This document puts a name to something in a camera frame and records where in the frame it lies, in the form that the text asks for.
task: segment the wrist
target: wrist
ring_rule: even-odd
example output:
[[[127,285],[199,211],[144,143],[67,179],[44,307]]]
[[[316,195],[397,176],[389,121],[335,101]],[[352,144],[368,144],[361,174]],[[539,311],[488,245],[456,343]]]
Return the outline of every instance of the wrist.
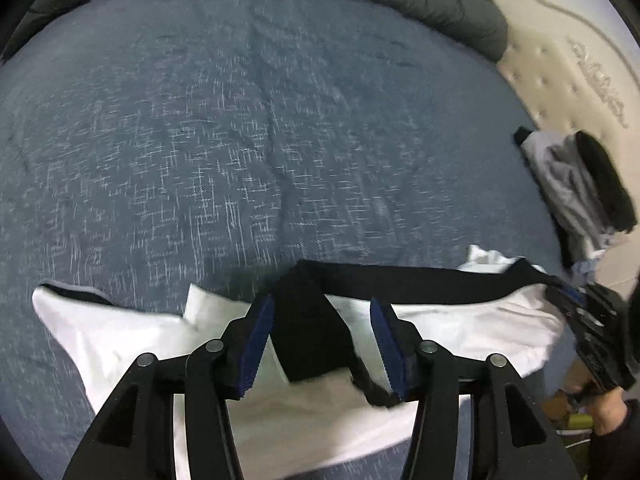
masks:
[[[587,411],[593,417],[593,431],[596,435],[612,433],[625,421],[627,406],[622,393],[621,388],[607,392],[589,405]]]

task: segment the upholstered headboard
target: upholstered headboard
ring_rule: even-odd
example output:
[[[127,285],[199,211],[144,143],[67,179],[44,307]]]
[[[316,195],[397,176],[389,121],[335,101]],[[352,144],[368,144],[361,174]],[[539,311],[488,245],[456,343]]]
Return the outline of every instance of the upholstered headboard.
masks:
[[[540,128],[584,130],[609,150],[640,211],[640,76],[586,17],[550,0],[494,0],[509,44],[498,70]],[[621,235],[597,279],[628,294],[640,268],[640,228]]]

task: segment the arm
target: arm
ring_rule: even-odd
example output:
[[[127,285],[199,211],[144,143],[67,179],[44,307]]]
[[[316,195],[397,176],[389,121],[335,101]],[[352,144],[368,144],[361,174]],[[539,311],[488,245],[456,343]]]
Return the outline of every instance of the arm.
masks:
[[[589,480],[632,480],[640,470],[640,403],[625,402],[622,388],[593,399]]]

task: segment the blue bedsheet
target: blue bedsheet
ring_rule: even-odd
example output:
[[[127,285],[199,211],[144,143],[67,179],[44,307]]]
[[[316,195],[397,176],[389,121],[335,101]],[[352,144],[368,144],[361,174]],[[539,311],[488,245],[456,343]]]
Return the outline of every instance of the blue bedsheet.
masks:
[[[92,420],[31,307],[45,278],[181,312],[189,283],[250,300],[299,258],[455,267],[478,244],[560,272],[521,124],[492,63],[363,0],[60,17],[0,69],[0,415],[44,480]]]

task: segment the clothing pile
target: clothing pile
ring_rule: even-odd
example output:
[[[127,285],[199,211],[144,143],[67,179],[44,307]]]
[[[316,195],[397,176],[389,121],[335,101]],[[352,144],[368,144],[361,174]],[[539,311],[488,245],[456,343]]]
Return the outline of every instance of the clothing pile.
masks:
[[[514,140],[566,234],[574,285],[594,282],[595,269],[617,232],[638,223],[633,201],[607,150],[588,133],[570,136],[519,128]]]

